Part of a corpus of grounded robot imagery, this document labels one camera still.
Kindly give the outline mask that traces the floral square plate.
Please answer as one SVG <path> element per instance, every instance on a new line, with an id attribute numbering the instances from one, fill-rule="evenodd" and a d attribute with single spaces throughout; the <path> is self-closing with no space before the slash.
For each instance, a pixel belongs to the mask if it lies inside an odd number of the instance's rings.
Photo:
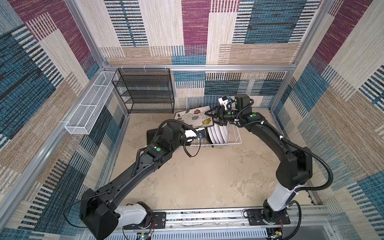
<path id="1" fill-rule="evenodd" d="M 209 106 L 188 109 L 175 113 L 174 119 L 184 122 L 194 129 L 209 128 L 214 126 L 213 118 L 205 114 L 211 108 Z"/>

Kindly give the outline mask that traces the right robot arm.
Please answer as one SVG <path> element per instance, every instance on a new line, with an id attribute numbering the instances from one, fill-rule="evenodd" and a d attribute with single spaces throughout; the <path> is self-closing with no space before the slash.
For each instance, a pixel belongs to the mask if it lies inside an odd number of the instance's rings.
<path id="1" fill-rule="evenodd" d="M 239 94 L 232 101 L 225 98 L 225 103 L 206 111 L 205 115 L 220 126 L 233 124 L 247 129 L 278 157 L 277 184 L 271 196 L 264 201 L 259 214 L 264 224 L 273 225 L 283 219 L 299 188 L 312 177 L 312 156 L 308 148 L 300 149 L 284 143 L 284 136 L 262 114 L 252 111 L 253 103 L 254 100 L 248 95 Z"/>

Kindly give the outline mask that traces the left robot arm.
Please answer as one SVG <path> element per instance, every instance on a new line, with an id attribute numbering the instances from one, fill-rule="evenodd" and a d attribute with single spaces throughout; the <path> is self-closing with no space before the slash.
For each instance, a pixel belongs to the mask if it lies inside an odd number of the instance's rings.
<path id="1" fill-rule="evenodd" d="M 170 160 L 175 150 L 202 134 L 179 120 L 166 120 L 151 142 L 138 150 L 135 162 L 103 187 L 86 190 L 80 200 L 80 220 L 97 240 L 106 239 L 116 228 L 153 226 L 153 211 L 143 202 L 121 207 L 120 203 L 143 179 Z"/>

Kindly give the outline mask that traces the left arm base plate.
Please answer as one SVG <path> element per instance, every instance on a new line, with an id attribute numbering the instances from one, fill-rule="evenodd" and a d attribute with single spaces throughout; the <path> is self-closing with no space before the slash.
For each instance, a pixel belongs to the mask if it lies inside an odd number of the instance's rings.
<path id="1" fill-rule="evenodd" d="M 148 213 L 143 221 L 139 224 L 130 224 L 123 226 L 124 230 L 149 230 L 151 228 L 164 229 L 166 226 L 167 213 L 166 212 L 152 212 Z"/>

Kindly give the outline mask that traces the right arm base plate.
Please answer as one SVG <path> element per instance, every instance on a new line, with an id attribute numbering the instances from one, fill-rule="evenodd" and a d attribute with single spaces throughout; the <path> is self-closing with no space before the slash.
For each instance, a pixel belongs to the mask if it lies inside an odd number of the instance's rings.
<path id="1" fill-rule="evenodd" d="M 289 225 L 291 223 L 286 209 L 279 212 L 269 209 L 248 209 L 243 211 L 243 216 L 249 221 L 250 226 Z"/>

